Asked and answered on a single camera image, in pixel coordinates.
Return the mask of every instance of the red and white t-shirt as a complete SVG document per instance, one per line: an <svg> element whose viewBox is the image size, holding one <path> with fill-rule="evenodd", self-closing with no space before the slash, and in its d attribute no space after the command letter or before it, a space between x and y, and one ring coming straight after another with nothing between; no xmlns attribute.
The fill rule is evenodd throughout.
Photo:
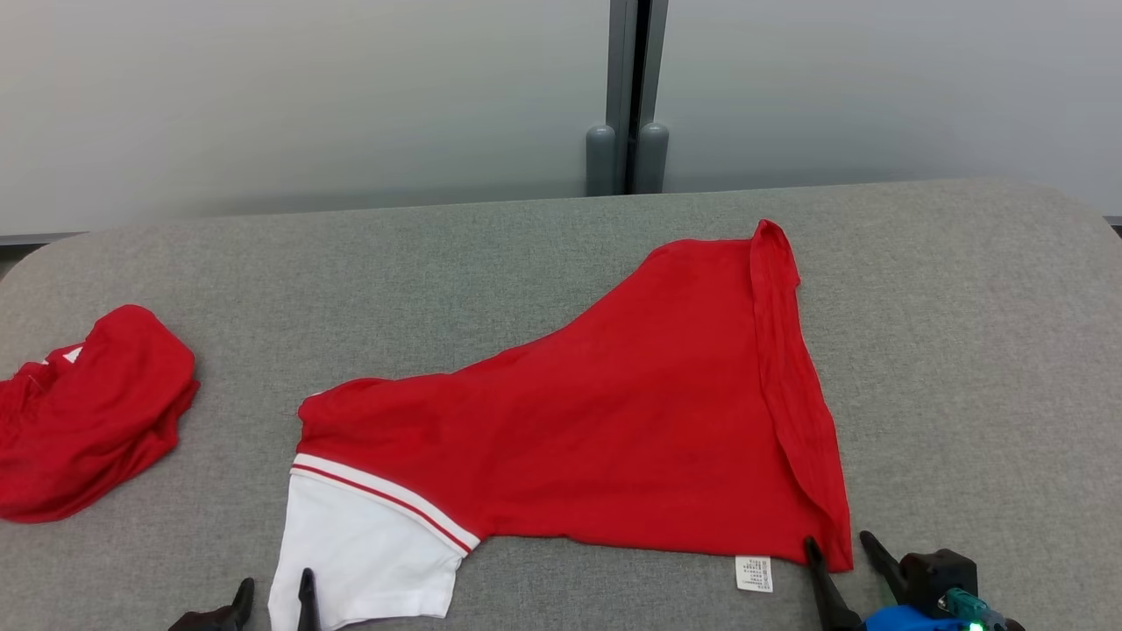
<svg viewBox="0 0 1122 631"><path fill-rule="evenodd" d="M802 341L794 257L677 241L561 330L451 374L311 396L269 610L301 570L325 629L442 616L491 536L853 567L834 421Z"/></svg>

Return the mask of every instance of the clothing care label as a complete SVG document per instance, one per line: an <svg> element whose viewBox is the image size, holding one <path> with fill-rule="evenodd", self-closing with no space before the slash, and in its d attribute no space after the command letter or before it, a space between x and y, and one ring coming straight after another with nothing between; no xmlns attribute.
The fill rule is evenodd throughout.
<svg viewBox="0 0 1122 631"><path fill-rule="evenodd" d="M736 557L736 586L771 594L771 557Z"/></svg>

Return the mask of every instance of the white stripe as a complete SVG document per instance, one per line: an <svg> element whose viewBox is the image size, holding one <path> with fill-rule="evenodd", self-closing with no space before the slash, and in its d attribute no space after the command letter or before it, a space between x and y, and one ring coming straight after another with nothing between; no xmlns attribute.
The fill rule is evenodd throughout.
<svg viewBox="0 0 1122 631"><path fill-rule="evenodd" d="M449 518L448 515L445 515L436 506L432 505L432 503L430 503L427 500L425 500L424 497L422 497L422 496L417 495L416 493L410 491L408 488L405 488L404 486L401 486L398 484L394 484L393 482L389 482L388 479L380 478L380 477L378 477L376 475L368 474L366 472L356 469L353 467L348 467L347 465L340 465L339 463L335 463L335 461L332 461L332 460L328 460L328 459L324 459L324 458L319 458L316 456L309 456L307 454L296 454L296 459L293 461L293 464L294 465L303 465L305 467L312 467L312 468L315 468L315 469L320 469L321 472L329 473L331 475L337 475L337 476L339 476L339 477L341 477L343 479L348 479L348 481L353 482L356 484L361 484L362 486L366 486L368 488L374 488L375 491L378 491L379 493L385 493L386 495L389 495L389 496L392 496L394 499L401 500L402 502L405 502L406 504L413 506L417 511L421 511L422 513L424 513L425 515L427 515L429 519L431 519L432 521L439 523L441 528L443 528L444 530L447 530L450 533L452 533L452 537L456 537L457 539L459 539L460 541L462 541L463 545L467 546L468 548L470 548L470 549L473 550L476 548L476 546L479 545L479 538L478 537L476 537L475 534L471 534L470 532L468 532L467 530L465 530L463 528L461 528L460 524L458 524L454 521L452 521L451 518ZM355 488L353 486L343 484L343 483L341 483L339 481L335 481L335 479L331 479L330 477L323 477L321 475L315 475L314 472L310 472L307 469L294 468L294 469L292 469L292 475L301 475L301 476L305 476L305 477L314 477L315 479L325 482L328 484L332 484L332 485L338 486L340 488L348 488L348 490L353 491L356 493L362 493L361 488ZM413 518L414 520L416 520L419 523L421 523L422 525L424 525L425 528L427 528L429 530L431 530L433 532L433 534L436 534L442 540L447 541L449 546L456 548L460 552L463 552L463 548L462 547L460 547L454 541L450 540L448 537L444 536L444 533L442 533L441 531L439 531L435 528L433 528L431 523L429 523L424 518L422 518L421 515L417 515L413 511L410 511L410 510L405 509L404 506L395 504L394 502L389 502L389 501L385 500L384 497L379 497L377 495L371 495L369 493L362 493L362 495L365 495L367 497L370 497L371 500L378 501L378 502L380 502L380 503L383 503L383 504L385 504L387 506L390 506L390 507L393 507L393 509L395 509L395 510L397 510L397 511L399 511L399 512L402 512L402 513L404 513L406 515L410 515L411 518Z"/></svg>

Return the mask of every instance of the crumpled red cloth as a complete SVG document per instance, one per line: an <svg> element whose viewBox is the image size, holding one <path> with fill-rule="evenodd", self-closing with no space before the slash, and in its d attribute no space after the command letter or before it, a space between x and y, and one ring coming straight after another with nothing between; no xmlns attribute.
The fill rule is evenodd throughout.
<svg viewBox="0 0 1122 631"><path fill-rule="evenodd" d="M65 519L171 451L195 357L135 304L0 382L0 519Z"/></svg>
<svg viewBox="0 0 1122 631"><path fill-rule="evenodd" d="M490 536L853 569L834 419L783 231L655 249L562 329L451 374L307 399L294 475Z"/></svg>

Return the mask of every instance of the gray fabric surface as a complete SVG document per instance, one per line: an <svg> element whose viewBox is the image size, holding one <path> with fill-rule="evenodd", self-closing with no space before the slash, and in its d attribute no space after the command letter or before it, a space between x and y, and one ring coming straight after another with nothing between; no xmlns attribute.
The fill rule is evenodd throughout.
<svg viewBox="0 0 1122 631"><path fill-rule="evenodd" d="M855 534L973 557L983 596L1030 630L1113 629L1122 243L1058 193L999 181L215 219L48 246L0 283L2 369L135 302L194 349L203 385L150 470L63 522L0 523L0 628L166 629L254 576L250 629L268 629L304 396L481 359L564 324L653 247L763 217L799 260ZM863 614L884 603L862 555L837 583ZM812 602L785 563L753 594L728 558L499 538L465 561L447 620L376 628L809 631Z"/></svg>

